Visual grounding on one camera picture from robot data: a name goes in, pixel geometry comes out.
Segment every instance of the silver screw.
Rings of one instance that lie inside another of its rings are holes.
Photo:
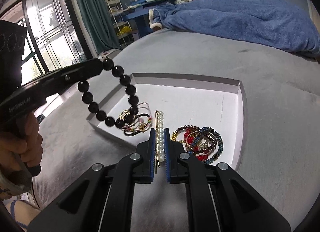
[[[100,163],[95,163],[95,164],[92,165],[92,169],[93,169],[94,171],[100,171],[100,170],[102,169],[102,164],[100,164]]]
[[[221,162],[221,163],[218,164],[218,167],[221,170],[226,170],[226,169],[228,169],[229,166],[225,162]]]
[[[186,153],[186,152],[183,152],[183,153],[181,153],[181,154],[179,155],[179,157],[180,157],[181,159],[189,159],[189,158],[190,158],[190,155],[189,155],[188,153]]]
[[[133,154],[130,155],[130,158],[133,159],[133,160],[138,160],[138,159],[140,159],[140,154],[133,153]]]

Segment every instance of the sleeve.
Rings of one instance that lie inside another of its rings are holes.
[[[0,200],[30,191],[31,185],[32,179],[23,171],[13,172],[8,178],[0,171]]]

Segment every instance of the human hand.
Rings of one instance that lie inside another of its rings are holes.
[[[9,132],[0,132],[0,168],[8,177],[12,172],[21,170],[13,153],[18,153],[28,167],[39,165],[42,159],[42,136],[39,134],[39,123],[33,113],[26,118],[25,139],[19,139]]]

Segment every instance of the person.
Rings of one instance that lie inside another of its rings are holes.
[[[25,27],[0,20],[0,103],[21,85],[21,57],[26,34]],[[42,159],[43,139],[39,134],[39,123],[32,112],[26,117],[24,127],[25,139],[0,129],[0,200],[21,195],[32,187],[32,179],[21,171],[14,153],[19,154],[28,167],[39,165]],[[13,201],[6,207],[25,231],[30,221],[40,212],[39,208],[24,201]]]

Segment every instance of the blue desk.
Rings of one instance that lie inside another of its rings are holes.
[[[146,22],[143,16],[148,15],[150,9],[153,9],[163,3],[170,2],[170,1],[175,1],[175,0],[158,0],[154,2],[146,2],[146,0],[138,0],[136,2],[132,2],[131,5],[141,4],[141,6],[135,8],[134,12],[132,13],[129,13],[127,15],[122,15],[122,18],[124,21],[133,19],[137,24],[139,35],[142,38],[147,34],[150,34],[153,32],[150,26],[146,25]]]

